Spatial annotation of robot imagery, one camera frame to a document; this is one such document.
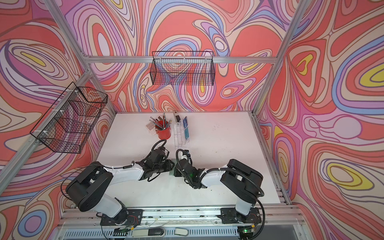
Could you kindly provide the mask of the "mint green card wallet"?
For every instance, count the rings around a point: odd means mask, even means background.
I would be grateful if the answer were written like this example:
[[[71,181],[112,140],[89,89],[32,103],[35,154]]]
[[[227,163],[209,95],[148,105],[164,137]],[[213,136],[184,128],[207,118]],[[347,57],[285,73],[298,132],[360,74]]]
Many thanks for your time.
[[[175,177],[177,175],[176,170],[177,170],[176,168],[173,168],[172,170],[170,170],[169,175]]]

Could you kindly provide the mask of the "clear acrylic card holder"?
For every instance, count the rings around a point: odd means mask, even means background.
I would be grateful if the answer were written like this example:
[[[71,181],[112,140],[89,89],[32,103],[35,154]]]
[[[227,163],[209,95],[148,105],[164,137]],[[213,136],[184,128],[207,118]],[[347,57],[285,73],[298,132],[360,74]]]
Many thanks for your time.
[[[183,126],[183,119],[181,119],[179,123],[176,123],[173,125],[174,145],[176,150],[187,149],[190,145],[190,140],[189,142],[186,142],[184,130],[185,129]]]

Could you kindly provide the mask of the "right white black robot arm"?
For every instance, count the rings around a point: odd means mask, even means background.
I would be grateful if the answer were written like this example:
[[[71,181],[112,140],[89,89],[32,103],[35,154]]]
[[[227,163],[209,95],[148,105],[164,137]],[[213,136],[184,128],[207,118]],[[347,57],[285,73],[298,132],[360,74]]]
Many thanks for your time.
[[[176,151],[175,171],[180,173],[185,182],[193,189],[206,189],[211,186],[223,185],[237,196],[233,208],[221,208],[218,218],[223,224],[253,224],[263,222],[260,212],[263,207],[259,198],[265,195],[261,188],[263,175],[242,162],[231,159],[221,168],[197,169],[189,151]]]

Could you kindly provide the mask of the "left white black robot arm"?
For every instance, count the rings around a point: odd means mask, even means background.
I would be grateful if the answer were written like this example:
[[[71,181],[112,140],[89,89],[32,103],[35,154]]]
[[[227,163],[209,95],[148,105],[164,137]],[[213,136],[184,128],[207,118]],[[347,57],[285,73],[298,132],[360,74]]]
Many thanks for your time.
[[[130,181],[152,182],[160,174],[170,172],[175,164],[168,159],[170,152],[167,140],[156,142],[141,161],[129,165],[111,167],[94,162],[79,173],[66,187],[66,197],[81,212],[96,211],[107,223],[121,226],[139,224],[139,218],[130,214],[128,208],[117,198],[106,194],[109,186]]]

